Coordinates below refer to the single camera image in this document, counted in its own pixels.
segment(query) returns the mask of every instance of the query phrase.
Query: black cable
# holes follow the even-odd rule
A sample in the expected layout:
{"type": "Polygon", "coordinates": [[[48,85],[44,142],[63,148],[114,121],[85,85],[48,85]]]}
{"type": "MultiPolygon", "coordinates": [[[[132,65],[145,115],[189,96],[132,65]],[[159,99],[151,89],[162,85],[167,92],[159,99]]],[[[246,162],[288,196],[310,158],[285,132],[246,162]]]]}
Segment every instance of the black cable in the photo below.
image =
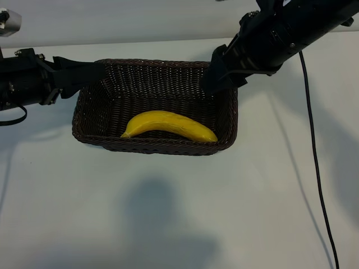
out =
{"type": "Polygon", "coordinates": [[[303,53],[299,52],[299,56],[301,57],[301,63],[302,63],[303,74],[304,74],[305,93],[306,93],[306,97],[307,97],[308,116],[309,116],[309,122],[310,122],[310,132],[311,132],[311,137],[312,137],[312,148],[313,148],[313,156],[314,156],[314,163],[315,163],[316,179],[317,179],[317,183],[318,183],[320,204],[321,204],[321,209],[323,210],[325,226],[326,226],[326,230],[328,232],[328,237],[329,237],[329,240],[330,240],[330,244],[332,245],[332,249],[333,249],[333,254],[334,254],[334,259],[335,259],[335,267],[336,267],[336,269],[339,269],[339,261],[338,261],[337,250],[335,249],[335,244],[334,244],[332,232],[330,231],[330,225],[329,225],[328,216],[326,214],[325,203],[324,203],[324,199],[323,199],[323,193],[321,191],[319,164],[318,164],[318,157],[316,156],[316,146],[315,146],[315,135],[314,135],[314,123],[313,123],[312,107],[310,105],[309,82],[308,82],[307,68],[305,66],[303,53]]]}

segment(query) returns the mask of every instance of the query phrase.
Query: white wall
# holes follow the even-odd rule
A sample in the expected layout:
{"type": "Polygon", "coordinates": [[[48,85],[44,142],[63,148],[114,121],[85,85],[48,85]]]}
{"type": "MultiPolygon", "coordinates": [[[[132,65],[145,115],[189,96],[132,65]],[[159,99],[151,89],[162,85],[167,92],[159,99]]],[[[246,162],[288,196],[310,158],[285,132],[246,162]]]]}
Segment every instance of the white wall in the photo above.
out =
{"type": "MultiPolygon", "coordinates": [[[[233,37],[255,0],[2,0],[22,29],[3,47],[233,37]]],[[[359,30],[359,18],[354,27],[359,30]]]]}

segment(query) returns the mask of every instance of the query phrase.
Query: brown wicker basket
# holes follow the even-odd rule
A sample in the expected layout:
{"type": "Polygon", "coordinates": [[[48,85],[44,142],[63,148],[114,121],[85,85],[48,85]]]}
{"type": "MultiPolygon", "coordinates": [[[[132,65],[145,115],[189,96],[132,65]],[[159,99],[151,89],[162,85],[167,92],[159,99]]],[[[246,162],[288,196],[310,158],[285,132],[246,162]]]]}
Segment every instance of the brown wicker basket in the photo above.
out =
{"type": "Polygon", "coordinates": [[[72,131],[79,141],[112,151],[175,155],[211,155],[234,143],[237,90],[205,96],[199,81],[207,62],[99,62],[106,65],[107,78],[81,90],[73,115],[72,131]],[[149,110],[166,110],[196,120],[210,128],[218,142],[192,142],[163,131],[120,138],[132,117],[149,110]]]}

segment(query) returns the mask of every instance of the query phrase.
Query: banana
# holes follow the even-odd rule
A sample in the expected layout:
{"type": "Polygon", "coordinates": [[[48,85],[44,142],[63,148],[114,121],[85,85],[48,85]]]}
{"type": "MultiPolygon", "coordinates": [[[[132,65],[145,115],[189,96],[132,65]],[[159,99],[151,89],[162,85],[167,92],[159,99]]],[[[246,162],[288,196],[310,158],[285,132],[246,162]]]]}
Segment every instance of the banana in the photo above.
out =
{"type": "Polygon", "coordinates": [[[147,111],[134,116],[121,137],[133,137],[153,130],[175,133],[196,142],[218,141],[217,136],[199,122],[162,110],[147,111]]]}

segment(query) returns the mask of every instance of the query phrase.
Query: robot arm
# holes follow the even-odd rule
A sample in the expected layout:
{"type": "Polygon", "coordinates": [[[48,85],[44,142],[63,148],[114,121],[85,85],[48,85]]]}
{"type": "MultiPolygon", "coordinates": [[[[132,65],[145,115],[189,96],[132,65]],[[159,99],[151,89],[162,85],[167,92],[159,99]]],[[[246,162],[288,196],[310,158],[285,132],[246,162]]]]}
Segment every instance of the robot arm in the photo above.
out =
{"type": "Polygon", "coordinates": [[[206,94],[241,87],[253,74],[273,75],[282,64],[338,25],[351,26],[359,0],[257,0],[227,47],[212,55],[202,79],[206,94]]]}

